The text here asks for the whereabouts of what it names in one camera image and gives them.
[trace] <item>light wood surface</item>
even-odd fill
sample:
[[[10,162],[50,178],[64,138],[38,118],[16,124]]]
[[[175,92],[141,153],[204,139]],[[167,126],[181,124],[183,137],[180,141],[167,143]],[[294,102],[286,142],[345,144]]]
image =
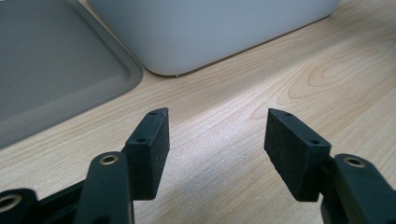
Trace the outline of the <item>light wood surface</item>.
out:
[[[345,0],[329,18],[184,77],[145,71],[137,88],[0,150],[0,191],[46,197],[121,150],[152,109],[169,107],[171,150],[136,223],[322,223],[297,203],[263,150],[267,109],[293,113],[332,155],[371,161],[396,187],[396,1]]]

